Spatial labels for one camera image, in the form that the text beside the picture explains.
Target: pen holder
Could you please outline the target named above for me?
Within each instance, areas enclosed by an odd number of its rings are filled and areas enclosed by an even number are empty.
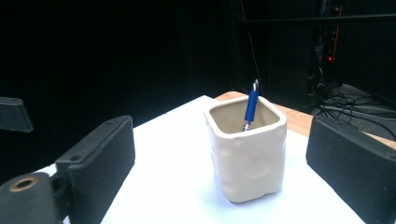
[[[240,97],[205,111],[221,191],[234,203],[278,191],[285,168],[286,116],[259,97],[251,130],[242,132],[247,105]]]

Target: pen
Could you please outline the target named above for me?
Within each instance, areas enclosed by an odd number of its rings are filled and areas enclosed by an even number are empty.
[[[259,98],[259,81],[256,79],[253,83],[253,90],[248,94],[247,112],[245,114],[245,125],[242,132],[250,130],[250,124],[254,120],[256,104]]]

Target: ceramic cup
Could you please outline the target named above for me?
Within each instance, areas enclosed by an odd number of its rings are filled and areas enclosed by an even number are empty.
[[[286,116],[259,97],[251,130],[242,132],[247,105],[240,97],[205,111],[221,191],[234,203],[278,191],[285,168]]]

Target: wooden table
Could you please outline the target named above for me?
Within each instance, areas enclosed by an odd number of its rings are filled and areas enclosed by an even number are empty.
[[[238,92],[238,91],[228,91],[218,97],[216,97],[216,100],[218,101],[225,101],[225,100],[230,100],[233,98],[241,97],[241,96],[246,96],[244,93]],[[312,123],[312,115],[308,115],[302,112],[299,112],[297,110],[293,110],[290,108],[287,108],[282,105],[275,105],[280,111],[282,111],[286,117],[288,117],[288,129],[291,131],[294,131],[296,133],[302,134],[304,136],[309,136],[309,132],[311,130],[311,123]],[[390,141],[386,138],[382,138],[373,134],[366,133],[370,136],[372,136],[374,139],[382,142],[383,144],[392,147],[396,150],[396,142]]]

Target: table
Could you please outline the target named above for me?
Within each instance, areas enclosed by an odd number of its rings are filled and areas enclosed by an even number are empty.
[[[135,165],[102,223],[362,223],[306,164],[308,138],[291,130],[281,189],[245,203],[226,200],[204,116],[218,103],[201,96],[134,128]],[[41,171],[55,172],[53,165]]]
[[[216,100],[225,101],[233,99],[236,97],[246,96],[244,93],[238,91],[228,91],[224,94],[218,96]],[[288,117],[288,130],[300,133],[304,136],[309,136],[309,131],[311,130],[311,123],[313,116],[287,108],[282,105],[275,105],[280,111],[282,111]],[[379,142],[396,149],[396,142],[376,136],[374,134],[366,133]]]

